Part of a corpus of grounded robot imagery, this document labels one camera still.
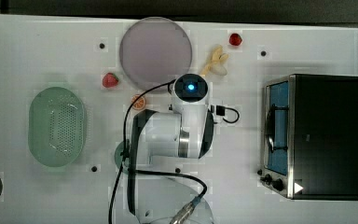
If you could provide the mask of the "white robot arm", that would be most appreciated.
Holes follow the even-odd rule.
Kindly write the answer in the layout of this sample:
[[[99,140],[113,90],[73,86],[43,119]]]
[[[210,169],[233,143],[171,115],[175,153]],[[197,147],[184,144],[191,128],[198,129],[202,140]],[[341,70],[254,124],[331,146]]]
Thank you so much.
[[[179,174],[159,171],[155,157],[201,159],[213,142],[210,87],[195,74],[185,74],[168,86],[168,112],[145,109],[131,122],[127,163],[127,202],[140,224],[212,224],[213,215],[196,192],[176,182]]]

